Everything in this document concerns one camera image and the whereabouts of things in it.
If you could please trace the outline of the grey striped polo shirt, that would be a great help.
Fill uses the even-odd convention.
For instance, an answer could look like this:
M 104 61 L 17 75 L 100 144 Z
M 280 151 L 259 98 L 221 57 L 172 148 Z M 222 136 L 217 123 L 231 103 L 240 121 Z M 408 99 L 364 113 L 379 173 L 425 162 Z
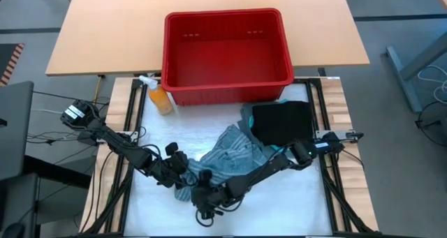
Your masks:
M 188 169 L 182 175 L 188 186 L 176 189 L 174 197 L 189 202 L 199 172 L 210 170 L 210 183 L 219 186 L 231 177 L 247 174 L 263 165 L 271 155 L 261 151 L 237 126 L 231 125 L 219 136 L 216 144 L 200 159 L 189 158 Z

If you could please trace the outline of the dark grey flat panel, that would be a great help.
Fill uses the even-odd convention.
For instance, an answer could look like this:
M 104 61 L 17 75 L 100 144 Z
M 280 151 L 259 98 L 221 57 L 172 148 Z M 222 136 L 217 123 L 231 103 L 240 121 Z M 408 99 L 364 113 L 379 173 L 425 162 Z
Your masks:
M 0 87 L 0 181 L 21 175 L 34 83 Z

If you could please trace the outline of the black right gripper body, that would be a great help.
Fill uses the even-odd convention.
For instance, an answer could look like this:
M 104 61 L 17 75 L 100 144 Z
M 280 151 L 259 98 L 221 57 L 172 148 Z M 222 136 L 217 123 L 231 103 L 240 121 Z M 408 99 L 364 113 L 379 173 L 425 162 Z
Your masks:
M 193 206 L 196 207 L 198 213 L 200 214 L 201 208 L 219 208 L 223 212 L 227 211 L 225 209 L 225 204 L 229 200 L 229 191 L 226 185 L 218 186 L 195 186 L 191 190 L 191 202 Z

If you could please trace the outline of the striped hazard floor mat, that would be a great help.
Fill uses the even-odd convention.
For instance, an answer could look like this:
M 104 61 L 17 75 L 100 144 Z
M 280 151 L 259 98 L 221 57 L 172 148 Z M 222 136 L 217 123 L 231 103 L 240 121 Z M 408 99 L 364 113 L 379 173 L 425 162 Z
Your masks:
M 0 87 L 8 85 L 25 44 L 0 44 Z

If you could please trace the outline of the orange spray bottle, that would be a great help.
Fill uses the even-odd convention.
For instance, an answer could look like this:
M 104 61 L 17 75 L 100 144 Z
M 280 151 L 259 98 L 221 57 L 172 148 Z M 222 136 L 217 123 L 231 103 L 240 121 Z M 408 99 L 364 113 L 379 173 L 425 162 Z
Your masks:
M 159 113 L 162 115 L 171 113 L 173 110 L 173 105 L 170 102 L 167 92 L 160 84 L 158 84 L 158 81 L 143 75 L 140 75 L 138 79 L 143 84 L 147 85 L 149 99 L 156 106 Z

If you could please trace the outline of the grey-green garment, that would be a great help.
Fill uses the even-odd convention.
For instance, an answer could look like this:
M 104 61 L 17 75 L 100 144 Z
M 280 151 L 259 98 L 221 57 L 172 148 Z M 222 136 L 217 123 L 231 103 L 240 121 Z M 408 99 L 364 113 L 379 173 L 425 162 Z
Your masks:
M 257 137 L 251 132 L 251 127 L 254 124 L 252 109 L 254 106 L 258 105 L 274 105 L 277 102 L 264 102 L 264 103 L 245 103 L 242 105 L 240 114 L 242 119 L 238 121 L 239 129 L 251 140 L 252 143 L 256 144 L 258 148 L 263 152 L 263 154 L 268 157 L 275 150 L 270 147 L 270 145 L 264 145 Z

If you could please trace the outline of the black aluminium table frame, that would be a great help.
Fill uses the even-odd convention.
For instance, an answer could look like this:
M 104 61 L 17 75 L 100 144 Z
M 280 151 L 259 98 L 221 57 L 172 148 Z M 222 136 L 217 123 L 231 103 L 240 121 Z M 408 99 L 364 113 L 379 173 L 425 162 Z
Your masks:
M 295 81 L 302 82 L 310 89 L 309 95 L 314 102 L 315 121 L 319 128 L 331 130 L 348 130 L 352 127 L 349 109 L 347 107 L 342 82 L 338 77 L 296 77 Z M 145 92 L 136 85 L 133 77 L 118 77 L 112 88 L 110 104 L 106 121 L 115 130 L 126 127 L 133 128 L 142 121 L 142 100 Z M 346 144 L 346 153 L 339 161 L 330 156 L 322 164 L 330 164 L 329 175 L 334 180 L 340 193 L 351 201 L 351 206 L 357 215 L 372 229 L 377 229 L 376 216 L 373 210 L 365 173 L 360 164 L 360 152 L 355 143 Z M 81 230 L 92 226 L 95 219 L 103 212 L 108 198 L 115 193 L 129 166 L 118 156 L 110 154 L 108 146 L 102 144 L 98 148 L 95 162 L 95 183 L 89 189 L 85 210 L 80 224 Z M 123 233 L 125 228 L 127 200 L 130 190 L 124 191 L 114 210 L 109 215 L 102 233 Z M 348 219 L 336 197 L 331 195 L 328 200 L 329 217 L 338 231 L 352 231 L 356 228 Z

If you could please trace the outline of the black round stand base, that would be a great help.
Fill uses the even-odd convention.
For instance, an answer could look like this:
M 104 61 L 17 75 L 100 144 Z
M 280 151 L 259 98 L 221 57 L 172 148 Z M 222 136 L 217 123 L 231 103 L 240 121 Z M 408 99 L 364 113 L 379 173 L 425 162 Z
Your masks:
M 431 102 L 415 120 L 417 129 L 432 143 L 447 147 L 447 105 Z

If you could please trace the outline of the turquoise shorts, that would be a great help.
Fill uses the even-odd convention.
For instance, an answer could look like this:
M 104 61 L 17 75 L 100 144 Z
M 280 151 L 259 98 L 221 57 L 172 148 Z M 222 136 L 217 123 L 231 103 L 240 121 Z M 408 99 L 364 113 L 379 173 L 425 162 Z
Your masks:
M 285 99 L 282 99 L 282 100 L 280 100 L 280 101 L 277 101 L 278 103 L 286 103 L 286 102 L 288 102 L 288 100 L 285 98 Z M 274 149 L 275 151 L 278 151 L 278 150 L 281 150 L 282 149 L 282 147 L 278 147 L 277 145 L 270 145 L 270 147 L 272 148 L 272 149 Z

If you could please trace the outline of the grey metal desk leg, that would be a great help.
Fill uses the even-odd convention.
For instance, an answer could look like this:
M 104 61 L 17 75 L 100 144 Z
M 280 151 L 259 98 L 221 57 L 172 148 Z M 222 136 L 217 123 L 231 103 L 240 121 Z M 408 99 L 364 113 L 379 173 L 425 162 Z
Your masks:
M 416 94 L 415 87 L 413 86 L 412 79 L 417 76 L 422 69 L 428 67 L 429 64 L 445 53 L 447 53 L 447 32 L 442 34 L 436 41 L 406 65 L 400 61 L 394 47 L 388 46 L 386 48 L 385 56 L 388 58 L 388 62 L 396 74 L 409 107 L 413 112 L 421 112 L 422 107 Z

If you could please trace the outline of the black garment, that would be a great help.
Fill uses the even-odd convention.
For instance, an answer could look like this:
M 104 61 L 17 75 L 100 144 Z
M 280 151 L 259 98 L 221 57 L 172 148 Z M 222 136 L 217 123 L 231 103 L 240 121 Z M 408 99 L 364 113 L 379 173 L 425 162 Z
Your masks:
M 312 110 L 309 103 L 287 101 L 252 107 L 252 134 L 264 145 L 283 146 L 294 140 L 310 140 L 314 136 Z

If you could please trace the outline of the light wooden desk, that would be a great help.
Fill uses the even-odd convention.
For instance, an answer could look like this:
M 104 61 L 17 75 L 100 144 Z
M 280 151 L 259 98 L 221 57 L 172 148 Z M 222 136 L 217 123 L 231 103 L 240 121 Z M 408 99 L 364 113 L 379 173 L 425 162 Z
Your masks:
M 280 11 L 294 66 L 369 63 L 346 0 L 71 0 L 46 73 L 157 71 L 168 14 L 247 8 Z

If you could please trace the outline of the red plastic laundry bin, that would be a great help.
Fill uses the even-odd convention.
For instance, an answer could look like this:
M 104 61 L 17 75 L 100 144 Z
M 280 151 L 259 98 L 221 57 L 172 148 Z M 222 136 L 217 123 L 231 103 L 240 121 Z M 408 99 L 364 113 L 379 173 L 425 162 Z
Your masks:
M 271 101 L 293 80 L 284 23 L 275 8 L 165 18 L 161 85 L 177 105 Z

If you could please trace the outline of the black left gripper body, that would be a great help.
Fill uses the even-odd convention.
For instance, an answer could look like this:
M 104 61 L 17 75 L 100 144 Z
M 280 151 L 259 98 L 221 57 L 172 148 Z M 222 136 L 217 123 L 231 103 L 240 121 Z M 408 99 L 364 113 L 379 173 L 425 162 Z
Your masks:
M 167 159 L 157 158 L 156 165 L 152 169 L 152 176 L 157 180 L 157 186 L 166 188 L 175 187 L 174 180 L 182 180 L 182 175 L 187 171 L 188 159 L 182 151 L 177 151 Z

